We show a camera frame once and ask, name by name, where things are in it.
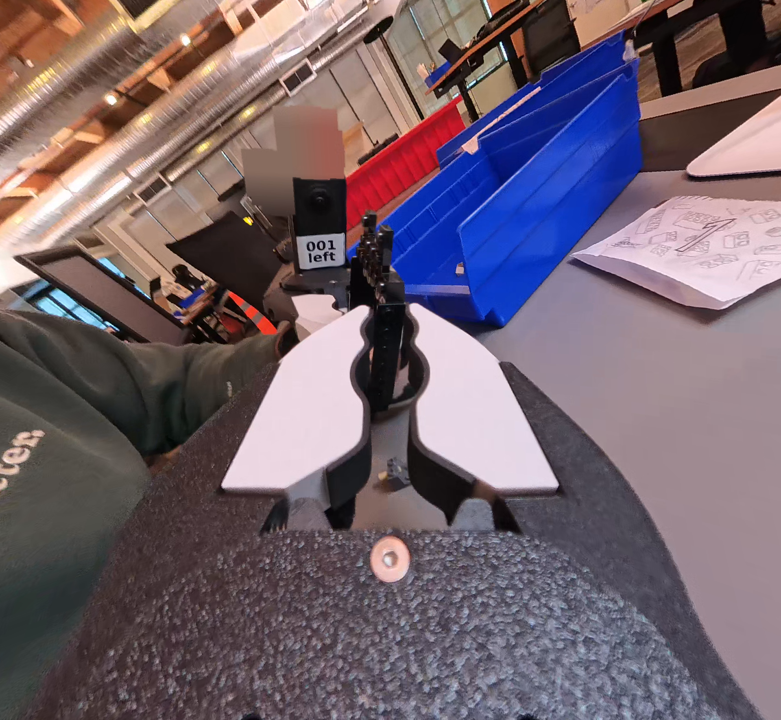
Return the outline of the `person's left forearm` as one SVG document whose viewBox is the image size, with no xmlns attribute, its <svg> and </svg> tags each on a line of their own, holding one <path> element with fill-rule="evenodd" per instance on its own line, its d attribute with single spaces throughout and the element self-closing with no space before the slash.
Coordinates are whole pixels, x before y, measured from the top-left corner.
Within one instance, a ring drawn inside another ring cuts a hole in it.
<svg viewBox="0 0 781 720">
<path fill-rule="evenodd" d="M 128 343 L 94 326 L 2 311 L 2 399 L 67 434 L 100 417 L 142 456 L 181 445 L 265 366 L 274 335 L 238 344 Z"/>
</svg>

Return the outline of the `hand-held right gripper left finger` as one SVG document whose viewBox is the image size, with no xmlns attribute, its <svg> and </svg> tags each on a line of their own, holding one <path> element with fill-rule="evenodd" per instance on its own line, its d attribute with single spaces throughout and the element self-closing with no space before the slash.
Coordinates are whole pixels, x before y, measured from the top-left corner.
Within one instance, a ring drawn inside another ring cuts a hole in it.
<svg viewBox="0 0 781 720">
<path fill-rule="evenodd" d="M 223 491 L 316 500 L 339 508 L 372 469 L 367 326 L 358 306 L 302 340 L 279 363 Z"/>
</svg>

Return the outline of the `red plastic bin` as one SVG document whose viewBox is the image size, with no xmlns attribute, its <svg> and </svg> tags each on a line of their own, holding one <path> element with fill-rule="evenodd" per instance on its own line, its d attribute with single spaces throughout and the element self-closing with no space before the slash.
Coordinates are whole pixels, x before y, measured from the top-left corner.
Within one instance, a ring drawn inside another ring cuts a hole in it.
<svg viewBox="0 0 781 720">
<path fill-rule="evenodd" d="M 438 167 L 436 151 L 464 131 L 452 100 L 379 151 L 347 178 L 347 229 L 367 210 L 380 210 Z"/>
</svg>

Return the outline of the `blue plastic bin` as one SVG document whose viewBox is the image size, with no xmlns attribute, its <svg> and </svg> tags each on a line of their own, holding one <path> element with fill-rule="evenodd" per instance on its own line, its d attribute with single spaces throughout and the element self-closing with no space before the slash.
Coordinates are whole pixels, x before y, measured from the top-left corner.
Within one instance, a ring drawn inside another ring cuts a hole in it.
<svg viewBox="0 0 781 720">
<path fill-rule="evenodd" d="M 438 314 L 438 307 L 467 291 L 455 227 L 459 211 L 468 209 L 469 197 L 477 198 L 483 188 L 493 189 L 494 178 L 481 149 L 488 134 L 625 63 L 637 62 L 625 59 L 625 44 L 619 32 L 545 70 L 538 81 L 436 151 L 439 173 L 385 219 L 395 233 L 392 265 L 405 282 L 409 302 Z"/>
<path fill-rule="evenodd" d="M 634 179 L 637 62 L 625 63 L 488 134 L 493 189 L 455 227 L 468 285 L 439 315 L 502 327 Z"/>
</svg>

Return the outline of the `silver ventilation duct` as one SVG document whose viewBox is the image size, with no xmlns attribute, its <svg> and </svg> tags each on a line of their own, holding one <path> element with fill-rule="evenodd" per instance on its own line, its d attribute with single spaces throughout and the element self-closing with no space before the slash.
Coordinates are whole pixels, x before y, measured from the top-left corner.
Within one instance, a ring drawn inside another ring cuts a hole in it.
<svg viewBox="0 0 781 720">
<path fill-rule="evenodd" d="M 115 14 L 86 28 L 26 84 L 2 100 L 2 190 L 27 179 L 22 161 L 37 159 L 54 135 L 151 61 L 186 26 L 231 0 L 109 0 Z M 304 57 L 311 44 L 361 17 L 361 0 L 285 0 L 281 28 L 255 22 L 223 61 L 273 72 Z"/>
</svg>

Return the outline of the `dark wooden table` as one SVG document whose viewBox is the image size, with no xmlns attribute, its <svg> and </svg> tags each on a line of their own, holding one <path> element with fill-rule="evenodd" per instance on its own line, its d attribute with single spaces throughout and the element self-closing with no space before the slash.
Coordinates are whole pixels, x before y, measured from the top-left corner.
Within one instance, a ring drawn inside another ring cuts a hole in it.
<svg viewBox="0 0 781 720">
<path fill-rule="evenodd" d="M 489 31 L 481 39 L 475 39 L 472 46 L 464 51 L 457 61 L 452 62 L 450 68 L 437 76 L 426 95 L 433 93 L 440 98 L 445 92 L 456 88 L 463 101 L 470 123 L 478 121 L 480 115 L 476 109 L 473 98 L 467 88 L 467 77 L 472 74 L 482 63 L 487 53 L 499 46 L 504 47 L 507 61 L 512 71 L 513 81 L 517 90 L 521 90 L 529 81 L 529 72 L 526 70 L 523 59 L 526 53 L 524 37 L 520 36 L 521 47 L 516 50 L 513 41 L 514 34 L 522 30 L 528 17 L 535 13 L 547 0 L 534 0 L 523 9 L 519 2 L 513 2 L 505 7 L 512 16 L 505 14 L 503 17 L 489 22 Z"/>
</svg>

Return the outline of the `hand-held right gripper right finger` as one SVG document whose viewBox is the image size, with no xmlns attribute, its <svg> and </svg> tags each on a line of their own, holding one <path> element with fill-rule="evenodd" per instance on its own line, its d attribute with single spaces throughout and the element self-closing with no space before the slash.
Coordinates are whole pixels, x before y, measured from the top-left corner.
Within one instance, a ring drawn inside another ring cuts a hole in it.
<svg viewBox="0 0 781 720">
<path fill-rule="evenodd" d="M 424 458 L 501 497 L 559 490 L 500 361 L 473 336 L 413 304 L 410 361 L 422 365 L 409 436 Z"/>
</svg>

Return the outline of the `black lego car chassis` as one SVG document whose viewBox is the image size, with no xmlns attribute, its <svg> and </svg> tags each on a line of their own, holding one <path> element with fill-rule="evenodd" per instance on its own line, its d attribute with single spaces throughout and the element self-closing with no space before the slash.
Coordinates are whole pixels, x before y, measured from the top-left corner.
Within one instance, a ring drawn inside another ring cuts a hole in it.
<svg viewBox="0 0 781 720">
<path fill-rule="evenodd" d="M 414 344 L 418 330 L 406 301 L 405 283 L 392 267 L 394 231 L 379 225 L 377 214 L 362 217 L 362 233 L 350 259 L 348 308 L 369 309 L 369 352 L 358 368 L 371 422 L 422 395 L 429 382 L 428 364 Z"/>
</svg>

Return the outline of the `black monitor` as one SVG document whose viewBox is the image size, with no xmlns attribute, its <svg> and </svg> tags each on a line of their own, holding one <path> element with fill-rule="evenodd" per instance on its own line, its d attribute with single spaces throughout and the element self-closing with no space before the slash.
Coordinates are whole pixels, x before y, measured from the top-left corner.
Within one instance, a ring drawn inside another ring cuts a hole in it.
<svg viewBox="0 0 781 720">
<path fill-rule="evenodd" d="M 127 279 L 78 246 L 64 246 L 13 260 L 141 343 L 174 344 L 181 327 Z"/>
</svg>

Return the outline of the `brown wooden table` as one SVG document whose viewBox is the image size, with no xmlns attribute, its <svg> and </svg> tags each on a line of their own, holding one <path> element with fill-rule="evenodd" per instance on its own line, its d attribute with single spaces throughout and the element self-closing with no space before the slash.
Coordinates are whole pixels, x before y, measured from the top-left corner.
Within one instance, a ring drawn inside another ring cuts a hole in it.
<svg viewBox="0 0 781 720">
<path fill-rule="evenodd" d="M 658 11 L 639 21 L 626 33 L 636 50 L 649 45 L 654 58 L 662 96 L 683 90 L 676 37 L 692 26 L 717 16 L 726 49 L 708 58 L 696 70 L 694 88 L 753 71 L 779 62 L 779 37 L 766 29 L 763 7 L 779 0 L 694 0 L 687 9 L 669 16 L 669 5 L 653 4 Z"/>
</svg>

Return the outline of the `white printed paper bag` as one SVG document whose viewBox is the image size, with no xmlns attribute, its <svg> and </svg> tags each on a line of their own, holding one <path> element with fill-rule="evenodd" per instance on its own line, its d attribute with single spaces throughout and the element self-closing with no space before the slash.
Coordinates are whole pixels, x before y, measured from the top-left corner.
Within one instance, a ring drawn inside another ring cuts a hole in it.
<svg viewBox="0 0 781 720">
<path fill-rule="evenodd" d="M 780 202 L 667 199 L 571 255 L 683 306 L 721 311 L 780 280 Z"/>
</svg>

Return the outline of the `white book stand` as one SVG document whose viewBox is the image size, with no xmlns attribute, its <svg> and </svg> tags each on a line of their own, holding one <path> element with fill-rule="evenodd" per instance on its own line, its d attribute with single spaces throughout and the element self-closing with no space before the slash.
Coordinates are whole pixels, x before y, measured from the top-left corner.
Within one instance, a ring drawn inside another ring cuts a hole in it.
<svg viewBox="0 0 781 720">
<path fill-rule="evenodd" d="M 780 97 L 718 140 L 686 169 L 694 179 L 780 172 Z"/>
</svg>

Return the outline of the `person's torso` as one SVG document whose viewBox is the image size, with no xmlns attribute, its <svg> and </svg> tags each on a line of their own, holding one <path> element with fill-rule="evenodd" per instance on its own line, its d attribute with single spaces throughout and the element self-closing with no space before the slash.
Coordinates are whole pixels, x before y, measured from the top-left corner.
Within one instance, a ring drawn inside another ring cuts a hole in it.
<svg viewBox="0 0 781 720">
<path fill-rule="evenodd" d="M 2 718 L 20 718 L 83 617 L 148 480 L 143 379 L 111 356 L 53 374 L 2 344 Z"/>
</svg>

